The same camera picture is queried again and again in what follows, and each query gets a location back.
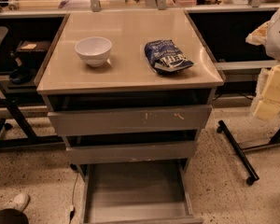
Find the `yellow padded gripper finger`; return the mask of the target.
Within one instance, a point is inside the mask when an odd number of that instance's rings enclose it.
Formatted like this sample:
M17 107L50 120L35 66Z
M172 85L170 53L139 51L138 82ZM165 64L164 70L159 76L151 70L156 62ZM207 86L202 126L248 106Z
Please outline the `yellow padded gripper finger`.
M273 119L280 112L280 63L261 69L251 112L262 120Z

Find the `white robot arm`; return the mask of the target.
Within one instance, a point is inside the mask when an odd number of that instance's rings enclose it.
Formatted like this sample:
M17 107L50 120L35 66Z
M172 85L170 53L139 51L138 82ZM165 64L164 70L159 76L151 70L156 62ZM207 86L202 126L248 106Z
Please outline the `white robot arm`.
M257 119L272 119L280 112L280 8L269 21L250 33L246 43L263 45L266 54L277 60L269 71L260 72L257 98L253 101L253 116Z

